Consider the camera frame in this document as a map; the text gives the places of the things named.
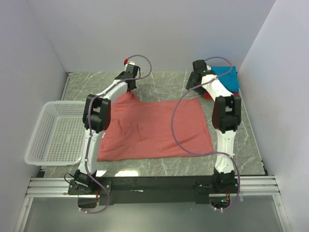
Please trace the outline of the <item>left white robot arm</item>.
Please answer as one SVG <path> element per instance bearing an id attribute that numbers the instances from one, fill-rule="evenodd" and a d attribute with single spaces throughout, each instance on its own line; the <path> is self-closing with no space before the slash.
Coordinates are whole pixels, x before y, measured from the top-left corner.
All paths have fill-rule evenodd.
<path id="1" fill-rule="evenodd" d="M 85 145 L 78 170 L 86 176 L 97 171 L 97 158 L 101 138 L 111 123 L 111 106 L 123 94 L 136 88 L 140 67 L 134 62 L 125 64 L 122 71 L 105 90 L 89 94 L 85 101 L 83 123 Z"/>

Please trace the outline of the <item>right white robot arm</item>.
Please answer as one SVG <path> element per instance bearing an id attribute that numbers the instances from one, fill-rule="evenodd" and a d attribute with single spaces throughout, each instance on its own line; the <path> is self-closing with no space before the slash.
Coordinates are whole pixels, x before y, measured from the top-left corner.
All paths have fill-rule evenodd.
<path id="1" fill-rule="evenodd" d="M 228 77 L 234 67 L 231 65 L 222 72 L 208 66 L 205 60 L 193 61 L 186 89 L 205 95 L 213 101 L 211 121 L 217 133 L 217 158 L 215 171 L 219 174 L 228 174 L 234 171 L 232 160 L 226 156 L 234 155 L 234 140 L 236 131 L 241 123 L 241 98 L 229 91 L 219 80 Z"/>

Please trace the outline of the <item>salmon pink t shirt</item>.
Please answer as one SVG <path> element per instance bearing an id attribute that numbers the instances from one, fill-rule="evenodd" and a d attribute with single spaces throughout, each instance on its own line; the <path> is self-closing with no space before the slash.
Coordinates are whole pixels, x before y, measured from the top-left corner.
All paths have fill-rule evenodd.
<path id="1" fill-rule="evenodd" d="M 198 98 L 143 102 L 128 92 L 111 106 L 111 123 L 102 137 L 98 161 L 188 157 L 213 151 Z"/>

